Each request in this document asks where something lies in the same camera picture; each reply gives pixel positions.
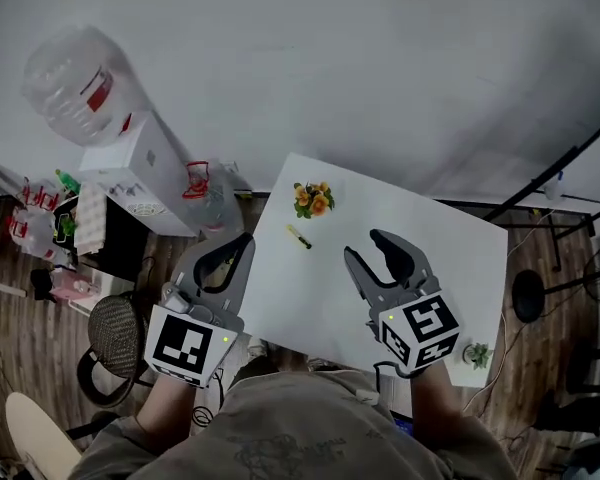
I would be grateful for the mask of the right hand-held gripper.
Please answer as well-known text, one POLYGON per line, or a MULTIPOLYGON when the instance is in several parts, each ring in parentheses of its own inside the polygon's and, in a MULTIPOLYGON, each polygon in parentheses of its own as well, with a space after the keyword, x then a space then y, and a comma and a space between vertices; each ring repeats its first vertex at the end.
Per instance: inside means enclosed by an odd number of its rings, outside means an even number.
POLYGON ((406 239, 372 229, 394 281, 382 282, 349 246, 344 262, 359 295, 369 305, 368 327, 391 358, 381 364, 397 374, 419 374, 450 356, 460 337, 460 311, 441 288, 425 253, 406 239))

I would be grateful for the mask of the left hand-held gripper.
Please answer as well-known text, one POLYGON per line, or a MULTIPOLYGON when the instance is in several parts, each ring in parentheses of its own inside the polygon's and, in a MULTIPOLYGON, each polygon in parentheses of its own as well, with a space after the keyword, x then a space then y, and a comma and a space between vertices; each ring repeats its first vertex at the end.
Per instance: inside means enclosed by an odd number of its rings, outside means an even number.
POLYGON ((239 311, 255 248, 250 233, 236 232, 184 251, 151 312, 144 360, 152 370, 208 386, 243 332, 239 311), (226 263, 224 279, 209 280, 226 263))

